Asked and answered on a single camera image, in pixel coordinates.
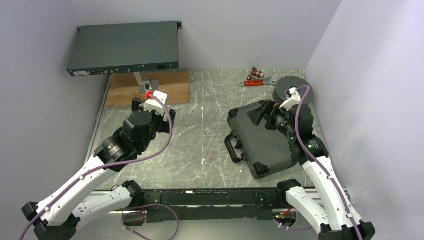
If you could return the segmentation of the black poker set case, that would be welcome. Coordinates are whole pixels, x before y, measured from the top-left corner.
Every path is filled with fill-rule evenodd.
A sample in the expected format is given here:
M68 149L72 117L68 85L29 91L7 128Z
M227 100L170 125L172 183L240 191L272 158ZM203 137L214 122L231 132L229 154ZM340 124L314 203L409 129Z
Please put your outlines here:
M254 125L249 113L255 118L261 112L264 100L229 110L227 123L231 129L224 144L234 163L246 162L255 179L294 167L302 157L298 147L279 131L266 129L263 119Z

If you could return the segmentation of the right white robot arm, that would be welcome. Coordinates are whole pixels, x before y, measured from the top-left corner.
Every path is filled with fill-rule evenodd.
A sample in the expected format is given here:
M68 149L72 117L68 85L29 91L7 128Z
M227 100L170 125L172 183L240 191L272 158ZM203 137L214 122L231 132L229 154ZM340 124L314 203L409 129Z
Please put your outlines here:
M302 157L298 163L311 178L322 205L308 196L296 180L278 184L276 203L294 207L316 231L320 240L370 240L376 234L371 222L365 222L343 190L324 142L315 135L314 117L307 105L295 104L289 110L266 100L248 116L258 126L278 131L287 139L291 149Z

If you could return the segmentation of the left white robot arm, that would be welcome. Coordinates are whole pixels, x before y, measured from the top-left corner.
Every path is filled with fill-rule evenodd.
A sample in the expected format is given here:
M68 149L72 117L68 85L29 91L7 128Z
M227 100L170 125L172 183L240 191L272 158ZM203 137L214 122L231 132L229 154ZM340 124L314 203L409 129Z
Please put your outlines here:
M69 240L103 215L143 205L145 193L133 180L95 198L90 194L127 165L146 161L143 153L158 133L173 135L176 112L167 107L167 95L156 91L147 93L146 98L144 103L133 99L132 113L122 127L106 138L63 186L44 200L22 207L39 240Z

